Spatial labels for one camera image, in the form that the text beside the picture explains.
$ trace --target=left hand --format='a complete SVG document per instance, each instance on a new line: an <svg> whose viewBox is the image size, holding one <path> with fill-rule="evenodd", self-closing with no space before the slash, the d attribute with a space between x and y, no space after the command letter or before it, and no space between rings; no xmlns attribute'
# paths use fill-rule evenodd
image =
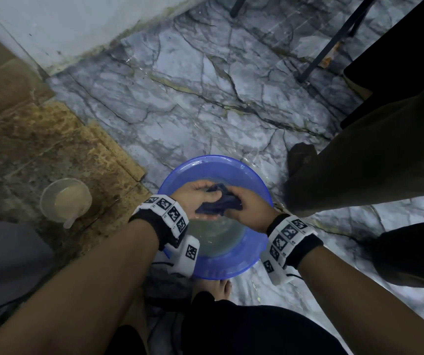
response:
<svg viewBox="0 0 424 355"><path fill-rule="evenodd" d="M201 219L201 220L216 220L218 215L209 214L196 214L195 211L204 202L216 202L222 196L221 191L206 192L204 188L209 188L215 183L207 180L198 180L195 182L189 182L183 185L181 188L176 190L172 195L176 202L178 202L189 220Z"/></svg>

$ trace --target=blue plastic basin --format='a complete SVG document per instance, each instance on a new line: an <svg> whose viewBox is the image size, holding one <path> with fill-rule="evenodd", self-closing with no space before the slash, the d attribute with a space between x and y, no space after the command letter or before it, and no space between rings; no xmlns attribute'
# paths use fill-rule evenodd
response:
<svg viewBox="0 0 424 355"><path fill-rule="evenodd" d="M230 185L250 189L272 205L268 188L250 167L234 158L217 155L196 157L182 163L168 175L158 193L171 195L185 183L204 178L223 179ZM227 254L199 256L194 276L211 280L237 276L259 260L267 241L265 234L246 228L240 243Z"/></svg>

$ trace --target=marble floor tile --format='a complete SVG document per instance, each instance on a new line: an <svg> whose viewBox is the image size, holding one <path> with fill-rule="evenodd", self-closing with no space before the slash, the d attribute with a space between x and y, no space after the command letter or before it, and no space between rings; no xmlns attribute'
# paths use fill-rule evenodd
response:
<svg viewBox="0 0 424 355"><path fill-rule="evenodd" d="M224 154L251 165L280 201L287 150L305 142L321 151L361 103L342 79L343 68L420 0L378 0L334 62L302 84L296 81L307 66L298 56L302 40L330 38L362 0L247 0L231 19L234 1L209 0L49 80L82 121L97 120L145 167L143 183L152 193L183 161ZM374 237L424 221L424 197L326 211L308 220L333 252L424 318L424 289L383 281L348 237ZM149 277L155 291L166 283L166 294L190 291L190 283L177 285L163 273L155 269ZM297 311L341 340L300 279L274 287L257 263L232 281L235 303ZM165 317L153 354L172 353L170 329L179 326L180 319Z"/></svg>

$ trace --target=gray pants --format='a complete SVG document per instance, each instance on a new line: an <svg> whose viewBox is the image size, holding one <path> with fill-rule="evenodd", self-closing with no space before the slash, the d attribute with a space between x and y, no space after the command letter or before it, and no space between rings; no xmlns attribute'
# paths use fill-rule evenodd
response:
<svg viewBox="0 0 424 355"><path fill-rule="evenodd" d="M302 217L424 195L424 90L345 128L285 190L288 209Z"/></svg>

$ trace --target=soapy water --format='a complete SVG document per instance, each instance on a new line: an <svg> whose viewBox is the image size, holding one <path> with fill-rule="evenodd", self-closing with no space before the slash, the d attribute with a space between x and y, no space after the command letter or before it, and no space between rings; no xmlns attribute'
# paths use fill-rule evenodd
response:
<svg viewBox="0 0 424 355"><path fill-rule="evenodd" d="M227 182L221 179L206 179L227 185ZM190 220L186 234L199 240L200 256L215 257L228 253L238 245L244 236L244 231L245 226L236 220L219 216L217 220Z"/></svg>

